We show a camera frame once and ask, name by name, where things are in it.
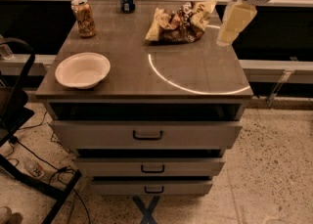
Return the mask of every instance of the concrete floor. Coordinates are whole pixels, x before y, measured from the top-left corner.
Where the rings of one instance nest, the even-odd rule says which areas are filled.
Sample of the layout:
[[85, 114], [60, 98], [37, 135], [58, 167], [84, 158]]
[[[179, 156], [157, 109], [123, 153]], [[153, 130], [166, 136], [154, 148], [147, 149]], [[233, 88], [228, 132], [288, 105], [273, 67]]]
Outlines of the concrete floor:
[[[28, 126], [41, 122], [45, 109], [39, 103], [29, 103], [35, 116]], [[21, 130], [21, 143], [57, 167], [72, 166], [69, 154], [56, 139], [47, 124]], [[254, 99], [246, 109], [243, 129], [232, 150], [225, 154], [226, 164], [214, 177], [208, 195], [161, 196], [153, 212], [160, 224], [311, 224], [313, 223], [313, 101], [311, 99], [280, 99], [274, 109], [265, 101]], [[3, 156], [12, 151], [9, 144], [0, 149]], [[22, 158], [32, 157], [20, 144], [8, 156], [22, 167]], [[40, 161], [48, 180], [55, 171]], [[62, 181], [68, 175], [62, 175]], [[142, 212], [132, 197], [103, 197], [89, 187], [89, 178], [82, 177], [76, 190], [83, 198], [93, 224], [132, 224], [141, 222]], [[63, 185], [54, 178], [52, 184]], [[0, 173], [0, 206], [13, 211], [9, 223], [41, 223], [54, 200]], [[146, 207], [153, 197], [140, 197]], [[53, 223], [87, 224], [87, 214], [75, 193], [67, 198]]]

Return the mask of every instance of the crumpled snack bag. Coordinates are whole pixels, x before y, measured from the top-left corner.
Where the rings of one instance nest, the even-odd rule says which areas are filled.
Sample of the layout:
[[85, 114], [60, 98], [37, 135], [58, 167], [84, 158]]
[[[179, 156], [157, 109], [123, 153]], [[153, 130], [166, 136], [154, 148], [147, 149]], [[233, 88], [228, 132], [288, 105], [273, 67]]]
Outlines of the crumpled snack bag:
[[154, 21], [146, 35], [150, 41], [195, 42], [209, 24], [216, 1], [187, 2], [176, 13], [156, 8]]

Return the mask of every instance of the chair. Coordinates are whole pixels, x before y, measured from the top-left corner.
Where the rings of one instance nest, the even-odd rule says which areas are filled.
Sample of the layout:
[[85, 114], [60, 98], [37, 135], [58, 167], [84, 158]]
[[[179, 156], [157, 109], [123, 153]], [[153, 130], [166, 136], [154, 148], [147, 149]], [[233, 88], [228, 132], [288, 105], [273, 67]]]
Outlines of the chair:
[[[22, 68], [22, 72], [18, 77], [16, 84], [13, 87], [8, 86], [0, 73], [0, 147], [7, 141], [15, 142], [16, 137], [14, 134], [20, 129], [33, 115], [34, 111], [27, 109], [25, 104], [28, 101], [27, 94], [22, 89], [24, 82], [28, 76], [28, 73], [35, 61], [35, 55], [32, 48], [24, 41], [17, 38], [1, 38], [1, 44], [14, 43], [20, 47], [25, 48], [30, 52], [30, 56]], [[11, 174], [14, 178], [26, 184], [27, 186], [34, 188], [35, 190], [45, 194], [56, 200], [55, 204], [51, 208], [50, 212], [42, 223], [51, 223], [61, 206], [66, 201], [71, 190], [77, 183], [81, 176], [79, 170], [73, 174], [70, 182], [67, 186], [60, 190], [49, 184], [46, 184], [40, 180], [34, 179], [26, 174], [21, 173], [17, 168], [10, 164], [3, 156], [0, 155], [0, 167]]]

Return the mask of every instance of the drawer handle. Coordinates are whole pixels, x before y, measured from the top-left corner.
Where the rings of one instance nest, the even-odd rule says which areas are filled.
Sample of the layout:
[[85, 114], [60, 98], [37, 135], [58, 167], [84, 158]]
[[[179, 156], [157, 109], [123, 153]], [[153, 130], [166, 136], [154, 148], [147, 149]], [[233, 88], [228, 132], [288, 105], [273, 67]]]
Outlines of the drawer handle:
[[148, 170], [144, 169], [144, 165], [141, 165], [141, 171], [143, 173], [163, 173], [164, 170], [165, 170], [165, 166], [164, 165], [162, 166], [162, 169], [160, 171], [148, 171]]
[[163, 131], [159, 131], [157, 137], [139, 137], [136, 134], [136, 130], [133, 131], [133, 138], [137, 141], [159, 141], [163, 137]]
[[162, 194], [164, 192], [164, 187], [162, 186], [160, 190], [149, 190], [148, 187], [145, 186], [145, 193], [146, 194]]

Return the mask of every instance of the brown can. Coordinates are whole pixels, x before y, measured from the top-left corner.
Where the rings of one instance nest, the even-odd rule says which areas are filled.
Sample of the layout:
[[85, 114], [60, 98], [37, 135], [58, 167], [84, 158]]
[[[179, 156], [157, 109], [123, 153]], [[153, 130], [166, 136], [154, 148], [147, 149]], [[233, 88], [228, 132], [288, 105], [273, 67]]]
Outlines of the brown can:
[[87, 0], [72, 0], [71, 9], [78, 23], [79, 35], [91, 37], [96, 34], [96, 26]]

